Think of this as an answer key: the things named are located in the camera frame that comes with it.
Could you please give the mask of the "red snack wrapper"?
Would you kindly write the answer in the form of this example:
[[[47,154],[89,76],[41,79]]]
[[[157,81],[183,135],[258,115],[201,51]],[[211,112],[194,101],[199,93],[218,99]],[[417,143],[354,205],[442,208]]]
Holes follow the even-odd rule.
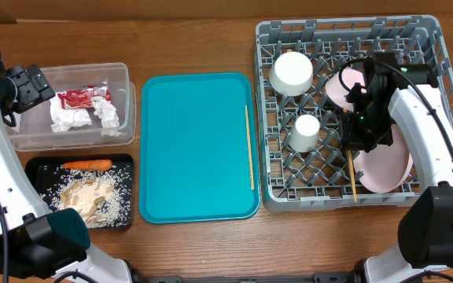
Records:
[[[57,92],[63,109],[92,108],[93,97],[103,97],[111,101],[111,93],[107,86],[85,86],[82,89]]]

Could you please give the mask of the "pink food bowl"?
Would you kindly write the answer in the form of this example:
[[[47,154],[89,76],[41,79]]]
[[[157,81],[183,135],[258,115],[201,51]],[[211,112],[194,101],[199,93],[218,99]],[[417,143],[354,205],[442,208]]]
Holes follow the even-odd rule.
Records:
[[[365,86],[364,78],[362,72],[359,72],[352,68],[346,68],[342,72],[341,76],[345,85],[352,89],[356,83],[359,83],[361,86]],[[328,98],[338,107],[345,107],[349,112],[354,111],[354,105],[346,101],[346,95],[348,91],[341,85],[338,78],[338,74],[333,75],[331,79],[325,85],[325,91],[328,95]]]

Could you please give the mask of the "cream plastic cup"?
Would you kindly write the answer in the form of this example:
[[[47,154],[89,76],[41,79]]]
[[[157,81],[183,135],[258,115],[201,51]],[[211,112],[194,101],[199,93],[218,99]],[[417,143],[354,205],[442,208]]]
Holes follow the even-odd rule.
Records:
[[[289,146],[299,153],[308,153],[316,147],[319,131],[320,123],[315,116],[299,116],[290,131]]]

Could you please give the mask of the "white napkin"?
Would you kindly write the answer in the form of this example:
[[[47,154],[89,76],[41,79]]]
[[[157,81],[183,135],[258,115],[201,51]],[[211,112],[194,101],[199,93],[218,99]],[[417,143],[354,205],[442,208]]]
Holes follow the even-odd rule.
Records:
[[[53,121],[52,132],[65,132],[72,127],[91,125],[92,121],[86,109],[63,109],[59,97],[50,99],[50,117]]]

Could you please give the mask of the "pink round plate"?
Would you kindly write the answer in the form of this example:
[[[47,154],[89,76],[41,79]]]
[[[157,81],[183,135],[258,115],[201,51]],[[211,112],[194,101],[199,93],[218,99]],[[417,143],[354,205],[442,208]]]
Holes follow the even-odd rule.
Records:
[[[362,172],[361,184],[373,193],[388,193],[399,187],[410,173],[413,160],[400,128],[393,124],[392,144],[360,151],[353,160],[355,172]]]

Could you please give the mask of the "orange carrot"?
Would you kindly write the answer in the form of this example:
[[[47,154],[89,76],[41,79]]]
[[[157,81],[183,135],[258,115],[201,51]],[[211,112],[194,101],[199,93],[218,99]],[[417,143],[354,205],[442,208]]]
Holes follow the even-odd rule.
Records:
[[[113,163],[111,160],[81,160],[67,162],[61,165],[64,169],[85,170],[85,171],[107,171],[111,169]]]

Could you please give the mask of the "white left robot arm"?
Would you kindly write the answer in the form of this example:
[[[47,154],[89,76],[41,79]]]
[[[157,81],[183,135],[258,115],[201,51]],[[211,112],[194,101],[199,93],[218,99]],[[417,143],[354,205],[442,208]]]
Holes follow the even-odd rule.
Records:
[[[55,95],[36,65],[6,69],[0,50],[0,274],[56,282],[142,282],[127,261],[90,241],[77,211],[52,212],[29,182],[7,134],[21,114]]]

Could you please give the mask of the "cream shallow bowl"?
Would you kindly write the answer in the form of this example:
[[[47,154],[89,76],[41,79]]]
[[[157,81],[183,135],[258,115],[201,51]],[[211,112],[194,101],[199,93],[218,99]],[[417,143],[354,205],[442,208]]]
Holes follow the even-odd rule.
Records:
[[[273,63],[269,82],[280,94],[295,97],[311,88],[313,75],[311,60],[302,53],[289,51],[281,54]]]

